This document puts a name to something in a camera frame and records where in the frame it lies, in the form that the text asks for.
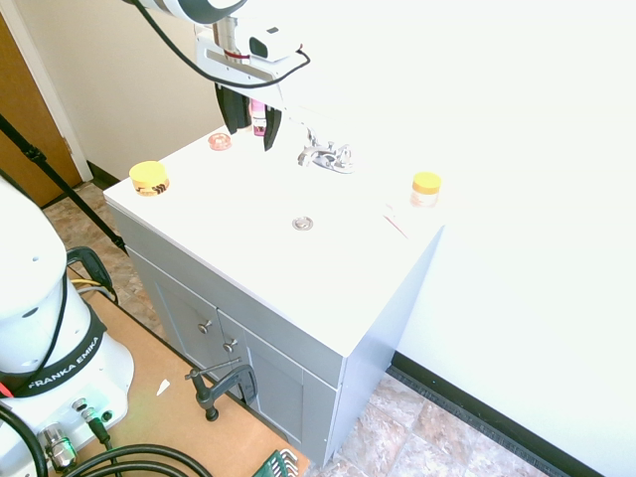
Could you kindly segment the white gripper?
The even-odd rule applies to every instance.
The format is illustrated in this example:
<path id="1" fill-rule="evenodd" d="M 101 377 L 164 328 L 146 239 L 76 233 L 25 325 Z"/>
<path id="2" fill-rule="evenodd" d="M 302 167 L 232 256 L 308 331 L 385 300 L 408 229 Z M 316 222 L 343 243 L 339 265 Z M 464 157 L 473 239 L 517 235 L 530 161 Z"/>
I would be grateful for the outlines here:
<path id="1" fill-rule="evenodd" d="M 215 43 L 214 32 L 210 28 L 198 27 L 196 34 L 196 65 L 206 74 L 235 83 L 227 88 L 215 84 L 218 105 L 230 134 L 249 127 L 249 98 L 265 105 L 264 151 L 269 151 L 275 141 L 282 121 L 282 112 L 275 107 L 283 107 L 281 86 L 258 84 L 277 80 L 284 74 L 284 60 L 269 62 L 257 56 L 237 59 L 228 56 Z"/>

